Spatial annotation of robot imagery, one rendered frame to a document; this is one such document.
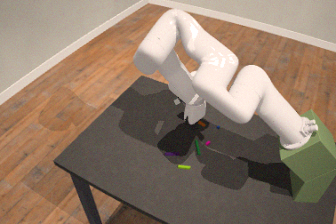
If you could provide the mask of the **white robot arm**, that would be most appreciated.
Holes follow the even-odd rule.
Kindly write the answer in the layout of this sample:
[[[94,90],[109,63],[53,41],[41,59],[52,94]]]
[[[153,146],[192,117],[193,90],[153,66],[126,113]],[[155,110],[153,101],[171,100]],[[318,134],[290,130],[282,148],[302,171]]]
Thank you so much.
[[[174,51],[180,39],[186,54],[199,64],[197,71],[189,73]],[[258,66],[242,68],[227,91],[239,64],[237,56],[182,10],[171,9],[160,17],[138,47],[133,63],[145,75],[158,70],[179,97],[176,105],[199,106],[206,101],[240,124],[250,121],[256,111],[286,149],[300,148],[318,130],[315,120],[300,117]]]

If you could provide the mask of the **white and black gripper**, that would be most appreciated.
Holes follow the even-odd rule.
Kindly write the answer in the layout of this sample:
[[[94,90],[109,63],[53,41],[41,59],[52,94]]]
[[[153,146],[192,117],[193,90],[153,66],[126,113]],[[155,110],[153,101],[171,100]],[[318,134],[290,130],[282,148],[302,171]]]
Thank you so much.
[[[205,101],[202,105],[199,106],[190,106],[186,104],[184,111],[184,120],[186,118],[184,125],[189,125],[189,130],[192,130],[193,132],[195,129],[197,129],[197,123],[199,122],[198,120],[200,120],[205,115]]]

